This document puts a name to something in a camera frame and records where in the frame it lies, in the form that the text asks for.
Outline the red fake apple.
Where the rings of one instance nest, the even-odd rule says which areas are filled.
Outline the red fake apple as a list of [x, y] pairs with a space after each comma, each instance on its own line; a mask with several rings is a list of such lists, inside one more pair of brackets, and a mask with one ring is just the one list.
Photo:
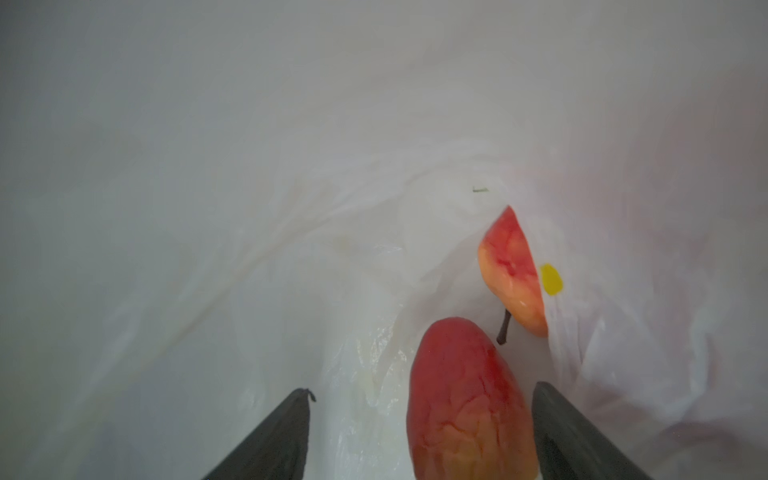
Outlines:
[[534, 479], [533, 421], [507, 362], [468, 319], [433, 323], [410, 373], [406, 430], [418, 479]]

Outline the white plastic bag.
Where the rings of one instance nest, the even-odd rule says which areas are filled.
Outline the white plastic bag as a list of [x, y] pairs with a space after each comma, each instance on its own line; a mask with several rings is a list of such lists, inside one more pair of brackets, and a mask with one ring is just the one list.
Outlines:
[[505, 207], [564, 283], [523, 392], [765, 478], [765, 2], [3, 2], [2, 477], [199, 479], [307, 388], [307, 478], [411, 478]]

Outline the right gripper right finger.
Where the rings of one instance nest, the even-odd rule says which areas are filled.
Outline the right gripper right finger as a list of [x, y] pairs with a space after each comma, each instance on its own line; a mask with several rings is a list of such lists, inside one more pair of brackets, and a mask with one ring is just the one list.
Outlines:
[[650, 480], [552, 384], [536, 383], [532, 418], [544, 480]]

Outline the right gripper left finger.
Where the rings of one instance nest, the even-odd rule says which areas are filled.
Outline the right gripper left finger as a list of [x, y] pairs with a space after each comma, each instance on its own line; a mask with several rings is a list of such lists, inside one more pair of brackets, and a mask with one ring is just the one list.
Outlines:
[[204, 479], [301, 480], [315, 401], [309, 389], [292, 391]]

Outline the red orange fake fruit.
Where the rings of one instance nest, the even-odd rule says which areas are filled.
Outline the red orange fake fruit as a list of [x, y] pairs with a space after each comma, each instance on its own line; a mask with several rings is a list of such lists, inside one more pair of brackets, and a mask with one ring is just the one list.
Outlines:
[[547, 325], [538, 270], [514, 210], [507, 206], [483, 236], [477, 260], [488, 289], [502, 302], [505, 313], [496, 336], [507, 342], [511, 320], [539, 338], [547, 338]]

